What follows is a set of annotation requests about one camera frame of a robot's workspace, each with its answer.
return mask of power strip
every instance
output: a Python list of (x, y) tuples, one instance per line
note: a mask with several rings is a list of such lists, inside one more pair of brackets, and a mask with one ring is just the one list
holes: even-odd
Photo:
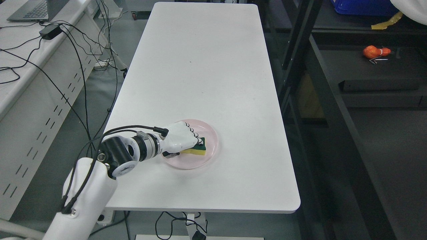
[(108, 65), (109, 65), (110, 63), (109, 63), (109, 61), (97, 61), (96, 63), (95, 63), (95, 66), (94, 66), (94, 69), (95, 70), (101, 70), (101, 69), (106, 69), (107, 67), (108, 67)]
[(104, 227), (107, 225), (111, 225), (113, 223), (114, 214), (115, 214), (114, 210), (104, 209), (101, 215), (99, 216), (97, 223)]

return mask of white cloth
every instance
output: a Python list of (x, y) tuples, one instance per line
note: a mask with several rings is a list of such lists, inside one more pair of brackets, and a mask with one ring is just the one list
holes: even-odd
[(427, 0), (390, 0), (410, 19), (427, 25)]

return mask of plate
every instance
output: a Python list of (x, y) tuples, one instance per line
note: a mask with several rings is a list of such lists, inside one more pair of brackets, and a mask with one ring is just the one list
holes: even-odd
[(196, 119), (181, 120), (190, 125), (194, 132), (199, 134), (199, 137), (205, 138), (206, 154), (195, 155), (189, 153), (181, 153), (173, 158), (165, 158), (166, 162), (176, 168), (189, 170), (201, 167), (207, 163), (218, 150), (218, 136), (215, 130), (207, 123)]

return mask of laptop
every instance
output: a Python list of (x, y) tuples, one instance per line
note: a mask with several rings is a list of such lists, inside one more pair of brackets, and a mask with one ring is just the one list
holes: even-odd
[(50, 21), (68, 0), (28, 0), (7, 20), (15, 22)]

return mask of yellow tape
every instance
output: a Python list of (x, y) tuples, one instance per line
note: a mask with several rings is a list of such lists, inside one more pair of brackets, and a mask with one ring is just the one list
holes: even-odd
[(391, 25), (395, 24), (396, 22), (398, 22), (402, 18), (402, 16), (403, 16), (403, 13), (398, 12), (392, 18), (390, 18), (390, 20), (388, 20), (387, 22), (371, 25), (371, 28), (372, 28), (372, 30), (384, 30), (388, 26), (391, 26)]

